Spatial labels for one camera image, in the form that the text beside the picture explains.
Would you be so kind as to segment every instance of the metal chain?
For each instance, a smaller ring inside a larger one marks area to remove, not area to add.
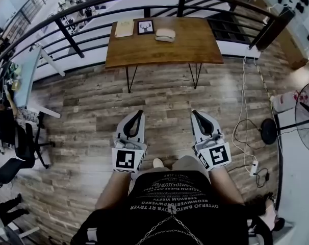
[[[167,230],[167,231],[161,231],[161,232],[158,232],[158,233],[155,233],[155,234],[149,236],[150,233],[151,233],[152,231],[154,231],[158,226],[160,226],[162,223],[168,221],[168,220],[171,219],[171,218],[173,218],[175,221],[177,221],[178,224],[182,225],[183,228],[187,231],[187,233],[186,233],[186,232],[183,232],[183,231],[180,231],[180,230]],[[166,232],[180,232],[180,233],[186,234],[186,235],[192,237],[193,239],[195,239],[196,243],[198,243],[199,245],[203,245],[203,243],[201,242],[201,240],[199,240],[197,237],[195,237],[195,235],[189,230],[189,228],[186,227],[186,226],[185,226],[180,220],[178,220],[173,214],[172,214],[170,217],[165,218],[163,221],[159,222],[156,226],[152,227],[151,230],[150,230],[148,233],[146,233],[145,236],[144,236],[136,245],[140,245],[142,242],[144,242],[144,241],[145,241],[146,239],[148,239],[148,238],[151,238],[151,237],[154,237],[154,236],[156,236],[156,235],[158,235],[158,234],[162,234],[162,233],[166,233]]]

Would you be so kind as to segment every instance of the power strip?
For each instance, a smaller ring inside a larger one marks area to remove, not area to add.
[[[253,161],[252,168],[251,168],[251,171],[250,171],[251,177],[253,177],[255,175],[256,170],[258,169],[258,165],[259,165],[258,161]]]

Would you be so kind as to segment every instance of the deer picture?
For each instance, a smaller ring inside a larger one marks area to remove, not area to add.
[[[149,25],[149,26],[143,26],[142,24],[140,24],[140,28],[143,29],[143,32],[144,32],[144,33],[149,32],[148,28],[151,27],[151,24],[149,23],[148,25]]]

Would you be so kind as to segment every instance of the black metal table leg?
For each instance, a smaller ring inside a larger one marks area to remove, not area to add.
[[[191,65],[190,65],[190,64],[189,64],[189,68],[190,68],[190,72],[191,72],[191,75],[192,75],[192,80],[193,80],[193,84],[194,84],[194,89],[196,89],[197,83],[198,83],[199,77],[200,77],[200,72],[201,72],[201,68],[202,68],[202,63],[200,64],[199,73],[197,73],[197,64],[195,64],[195,80],[194,80],[194,77],[193,77],[192,68],[191,68]]]
[[[132,84],[133,84],[134,77],[135,77],[135,74],[136,74],[136,70],[137,70],[137,69],[138,69],[138,66],[135,67],[135,71],[134,71],[133,78],[132,78],[132,82],[131,82],[131,86],[130,86],[130,81],[129,81],[129,79],[128,79],[128,66],[125,66],[128,93],[131,93],[131,88],[132,88]]]

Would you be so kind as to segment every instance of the electric fan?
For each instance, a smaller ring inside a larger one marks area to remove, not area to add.
[[[300,96],[306,95],[304,102]],[[261,124],[261,137],[265,144],[272,144],[277,138],[277,131],[296,127],[301,141],[309,149],[309,84],[301,90],[295,106],[295,124],[276,128],[272,119],[265,119]]]

